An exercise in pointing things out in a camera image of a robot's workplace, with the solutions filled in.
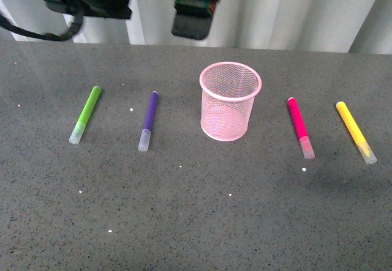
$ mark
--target yellow marker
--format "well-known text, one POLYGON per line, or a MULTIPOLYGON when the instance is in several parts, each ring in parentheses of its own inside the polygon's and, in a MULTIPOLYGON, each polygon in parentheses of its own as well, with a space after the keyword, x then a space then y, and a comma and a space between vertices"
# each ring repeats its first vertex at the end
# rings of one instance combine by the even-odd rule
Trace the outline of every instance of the yellow marker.
POLYGON ((374 164, 377 162, 376 157, 374 156, 371 148, 368 145, 365 137, 361 133, 360 128, 356 124, 353 116, 351 115, 349 109, 345 105, 344 102, 338 102, 336 104, 336 109, 339 111, 339 114, 342 116, 345 126, 349 130, 351 136, 354 139, 354 142, 358 149, 361 152, 362 157, 365 159, 366 164, 374 164))

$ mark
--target black cable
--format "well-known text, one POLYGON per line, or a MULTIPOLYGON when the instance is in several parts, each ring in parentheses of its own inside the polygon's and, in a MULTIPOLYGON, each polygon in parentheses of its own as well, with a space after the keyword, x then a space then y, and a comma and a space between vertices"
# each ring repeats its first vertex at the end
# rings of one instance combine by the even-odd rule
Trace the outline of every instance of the black cable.
POLYGON ((77 9, 78 10, 74 14, 72 14, 73 22, 70 25, 69 29, 65 33, 60 35, 55 35, 51 33, 37 34, 35 32, 31 32, 19 28, 13 25, 12 23, 10 23, 8 19, 2 15, 1 12, 0 12, 0 26, 10 32, 23 35, 25 37, 32 37, 34 39, 40 39, 40 40, 52 40, 57 42, 63 42, 65 40, 71 39, 75 34, 77 34, 83 25, 83 7, 79 6, 77 7, 77 9))

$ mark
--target clear marker cap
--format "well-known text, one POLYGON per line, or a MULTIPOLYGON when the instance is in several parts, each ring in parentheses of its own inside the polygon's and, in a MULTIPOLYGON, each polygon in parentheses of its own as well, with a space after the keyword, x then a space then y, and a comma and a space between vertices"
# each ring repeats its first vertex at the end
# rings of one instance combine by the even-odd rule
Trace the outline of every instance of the clear marker cap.
POLYGON ((75 128, 72 131, 71 136, 69 137, 69 142, 71 144, 78 144, 85 128, 86 128, 86 124, 78 121, 75 125, 75 128))
POLYGON ((143 129, 141 131, 139 146, 137 147, 137 149, 140 152, 148 151, 150 137, 151 137, 151 131, 149 131, 148 129, 143 129))
POLYGON ((364 158, 366 164, 374 164, 375 162, 377 162, 377 158, 373 154, 373 151, 369 147, 367 141, 358 143, 356 146, 359 148, 361 155, 364 158))
POLYGON ((311 141, 308 136, 303 136, 300 138, 300 144, 302 148, 302 152, 304 153, 305 159, 313 159, 314 158, 314 152, 313 148, 311 145, 311 141))

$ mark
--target pink marker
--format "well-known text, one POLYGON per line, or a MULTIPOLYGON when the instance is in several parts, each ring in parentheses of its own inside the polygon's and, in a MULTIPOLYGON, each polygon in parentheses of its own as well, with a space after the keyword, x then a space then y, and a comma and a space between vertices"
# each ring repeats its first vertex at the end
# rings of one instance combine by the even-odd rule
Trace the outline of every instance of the pink marker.
POLYGON ((290 109, 290 113, 292 115, 296 134, 300 139, 300 144, 305 159, 313 159, 314 158, 313 148, 311 145, 311 141, 307 135, 305 123, 304 120, 302 119, 300 108, 298 107, 295 98, 289 98, 287 100, 287 104, 288 104, 288 108, 290 109))

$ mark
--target pen holder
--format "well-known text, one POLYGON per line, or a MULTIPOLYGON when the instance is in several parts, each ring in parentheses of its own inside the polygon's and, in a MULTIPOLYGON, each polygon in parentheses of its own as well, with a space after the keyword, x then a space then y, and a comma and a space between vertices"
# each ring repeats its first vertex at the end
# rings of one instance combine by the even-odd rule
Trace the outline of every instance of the pen holder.
POLYGON ((252 68, 235 62, 218 62, 200 75, 203 131, 218 141, 234 141, 247 130, 254 97, 262 80, 252 68))

